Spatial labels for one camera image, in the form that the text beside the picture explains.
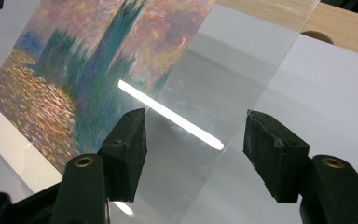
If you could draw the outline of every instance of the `white light streak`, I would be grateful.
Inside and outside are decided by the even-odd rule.
[[[114,204],[121,209],[121,211],[123,211],[125,214],[132,216],[133,212],[132,209],[130,209],[126,204],[122,203],[122,202],[114,202]]]
[[[217,150],[222,150],[224,148],[225,145],[219,139],[215,138],[210,133],[203,131],[201,128],[197,127],[190,121],[182,118],[175,112],[171,111],[169,108],[158,103],[157,101],[153,100],[152,98],[148,97],[142,92],[136,90],[131,85],[127,84],[125,81],[120,80],[118,82],[118,87],[121,88],[126,93],[128,93],[129,95],[136,98],[137,100],[141,101],[145,105],[150,106],[152,109],[156,110],[159,114],[161,114],[167,119],[170,119],[172,122],[176,123],[186,131],[194,134],[196,137],[198,137],[200,140],[204,141],[211,147],[214,147]]]

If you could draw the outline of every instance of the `printed painting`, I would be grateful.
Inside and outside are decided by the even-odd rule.
[[[57,170],[156,97],[214,0],[42,0],[0,69],[0,112]]]

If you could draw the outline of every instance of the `white paper edge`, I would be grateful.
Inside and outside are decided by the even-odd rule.
[[[34,193],[62,180],[62,175],[0,112],[0,154]]]

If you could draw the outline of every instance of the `light brown wood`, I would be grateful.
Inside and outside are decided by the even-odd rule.
[[[301,31],[319,0],[217,0],[259,19]]]
[[[318,31],[335,45],[358,52],[358,14],[320,3],[303,31]]]

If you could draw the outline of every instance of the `monet painting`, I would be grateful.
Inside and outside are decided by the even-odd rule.
[[[214,0],[42,0],[0,69],[0,112],[63,172],[156,97]]]

